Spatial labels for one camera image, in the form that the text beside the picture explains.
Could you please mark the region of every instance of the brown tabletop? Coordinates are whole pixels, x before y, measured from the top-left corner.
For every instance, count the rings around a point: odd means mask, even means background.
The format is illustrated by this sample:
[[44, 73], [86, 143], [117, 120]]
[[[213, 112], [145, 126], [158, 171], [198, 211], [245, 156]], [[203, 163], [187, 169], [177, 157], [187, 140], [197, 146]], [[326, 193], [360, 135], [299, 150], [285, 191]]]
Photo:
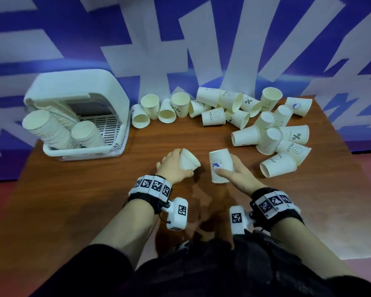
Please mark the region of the brown tabletop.
[[371, 257], [371, 185], [315, 101], [306, 117], [293, 116], [288, 126], [304, 124], [310, 128], [306, 146], [311, 153], [297, 171], [269, 179], [258, 168], [269, 156], [254, 146], [233, 147], [235, 126], [203, 127], [201, 117], [132, 127], [124, 154], [112, 159], [60, 162], [37, 144], [0, 222], [0, 295], [6, 290], [16, 291], [12, 296], [31, 293], [104, 228], [122, 208], [135, 180], [154, 173], [155, 163], [175, 148], [190, 150], [202, 167], [193, 179], [174, 186], [172, 198], [189, 202], [189, 227], [177, 233], [162, 223], [158, 253], [191, 237], [203, 221], [208, 222], [202, 229], [216, 227], [229, 236], [228, 208], [237, 202], [246, 207], [249, 199], [231, 184], [211, 182], [208, 153], [228, 148], [263, 183], [286, 191], [301, 208], [306, 225], [338, 256]]

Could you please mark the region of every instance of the blue and white wall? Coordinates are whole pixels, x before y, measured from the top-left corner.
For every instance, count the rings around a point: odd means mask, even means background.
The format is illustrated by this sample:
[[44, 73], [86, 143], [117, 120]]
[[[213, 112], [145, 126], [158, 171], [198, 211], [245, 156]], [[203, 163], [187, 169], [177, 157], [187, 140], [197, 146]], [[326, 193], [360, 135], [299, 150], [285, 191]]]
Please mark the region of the blue and white wall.
[[35, 144], [36, 74], [111, 71], [136, 103], [198, 86], [315, 94], [351, 150], [371, 149], [371, 0], [0, 0], [0, 179]]

